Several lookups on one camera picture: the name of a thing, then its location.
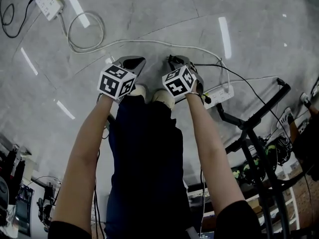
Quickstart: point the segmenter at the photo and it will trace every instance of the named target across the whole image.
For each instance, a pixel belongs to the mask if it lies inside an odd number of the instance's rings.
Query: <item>white power strip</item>
[[[35,0],[35,2],[49,21],[55,18],[63,8],[60,0]]]
[[[234,96],[234,88],[233,86],[229,86],[229,90],[228,92],[226,92],[226,88],[225,87],[219,87],[217,89],[214,89],[208,93],[205,93],[208,97],[211,98],[211,103],[207,104],[204,103],[204,106],[206,109],[209,109],[213,106],[215,106],[216,104],[222,103],[230,98],[232,98]]]

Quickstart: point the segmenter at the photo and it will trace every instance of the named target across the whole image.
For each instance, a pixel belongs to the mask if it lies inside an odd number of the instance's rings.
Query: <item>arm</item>
[[[75,140],[56,202],[53,221],[73,224],[91,234],[91,206],[97,154],[113,99],[102,95]]]
[[[245,198],[229,166],[214,120],[199,96],[187,94],[186,98],[193,119],[200,164],[215,213],[218,215],[225,207]]]

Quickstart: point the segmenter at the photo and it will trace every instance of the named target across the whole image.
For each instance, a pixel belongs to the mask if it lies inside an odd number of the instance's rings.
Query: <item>dark pants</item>
[[[126,96],[110,126],[114,157],[107,205],[108,238],[170,238],[190,224],[183,185],[183,139],[161,102]]]

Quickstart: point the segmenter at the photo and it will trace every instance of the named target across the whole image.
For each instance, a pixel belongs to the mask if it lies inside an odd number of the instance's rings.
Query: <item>gray floor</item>
[[[68,25],[75,16],[69,0],[63,0],[63,17]],[[2,10],[13,2],[15,18],[8,32],[16,32],[28,0],[3,0]],[[226,17],[232,47],[230,69],[246,78],[279,76],[292,87],[277,109],[280,116],[286,106],[294,114],[301,112],[298,98],[309,93],[319,69],[319,0],[79,0],[84,10],[97,12],[105,23],[105,43],[124,38],[156,39],[194,45],[224,57],[218,18]],[[83,29],[79,23],[73,38],[78,44],[92,44],[99,37],[93,23]],[[0,31],[0,131],[10,140],[25,145],[36,163],[34,175],[63,177],[77,131],[93,108],[96,85],[104,60],[126,55],[141,55],[147,65],[139,79],[147,84],[150,96],[160,87],[163,59],[170,54],[188,56],[194,63],[215,63],[216,59],[199,51],[168,48],[158,44],[126,44],[88,55],[73,54],[57,19],[47,21],[32,3],[27,21],[16,39]],[[24,48],[38,71],[35,75],[22,55]],[[199,68],[205,88],[226,81],[218,68]],[[251,83],[264,100],[279,87],[274,79]],[[224,109],[247,119],[261,103],[245,83],[234,83],[235,97]],[[75,119],[57,105],[60,101]],[[225,145],[239,135],[234,127],[222,122],[212,109]],[[187,184],[199,180],[199,160],[187,103],[173,111],[184,137],[184,177]],[[276,122],[267,115],[256,128],[268,135]],[[100,193],[111,188],[113,158],[107,141],[102,142],[97,180]],[[229,155],[232,165],[242,155]]]

